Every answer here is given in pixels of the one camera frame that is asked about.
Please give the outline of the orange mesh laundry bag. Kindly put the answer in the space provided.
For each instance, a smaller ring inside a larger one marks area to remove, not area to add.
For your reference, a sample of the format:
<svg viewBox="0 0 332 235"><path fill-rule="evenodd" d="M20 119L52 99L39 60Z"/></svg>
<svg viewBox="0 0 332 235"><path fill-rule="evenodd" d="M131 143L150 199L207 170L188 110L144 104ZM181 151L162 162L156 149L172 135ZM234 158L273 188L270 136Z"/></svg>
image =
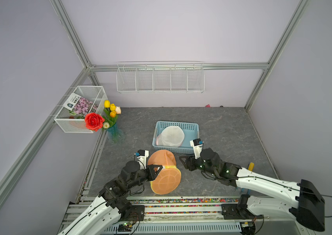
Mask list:
<svg viewBox="0 0 332 235"><path fill-rule="evenodd" d="M151 189L155 194L169 194L179 186L182 175L177 168L176 159L172 152L165 149L154 152L148 158L147 165L161 165L163 167L156 179L150 182Z"/></svg>

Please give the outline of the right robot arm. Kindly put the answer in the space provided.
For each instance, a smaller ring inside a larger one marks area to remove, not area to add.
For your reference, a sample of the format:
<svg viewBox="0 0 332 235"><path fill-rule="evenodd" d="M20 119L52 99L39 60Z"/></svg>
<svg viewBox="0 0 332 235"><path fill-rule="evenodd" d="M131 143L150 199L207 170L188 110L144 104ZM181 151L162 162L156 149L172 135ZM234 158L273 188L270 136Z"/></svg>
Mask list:
<svg viewBox="0 0 332 235"><path fill-rule="evenodd" d="M228 219L254 219L258 216L288 218L316 232L325 231L325 200L314 184L277 180L221 160L211 148L194 147L194 154L179 157L185 169L200 170L210 180L226 186L264 194L264 198L242 195L235 207L224 206Z"/></svg>

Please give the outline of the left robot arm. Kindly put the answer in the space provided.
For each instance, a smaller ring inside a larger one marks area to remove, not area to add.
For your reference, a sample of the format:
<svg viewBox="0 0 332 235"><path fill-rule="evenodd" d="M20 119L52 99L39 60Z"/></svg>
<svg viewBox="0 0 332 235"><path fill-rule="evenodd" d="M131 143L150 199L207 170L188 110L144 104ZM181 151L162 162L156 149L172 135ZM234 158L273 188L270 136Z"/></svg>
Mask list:
<svg viewBox="0 0 332 235"><path fill-rule="evenodd" d="M108 182L88 208L61 235L100 235L119 221L139 223L144 219L144 206L134 206L127 197L131 188L157 178L162 165L145 166L141 161L129 161L121 173Z"/></svg>

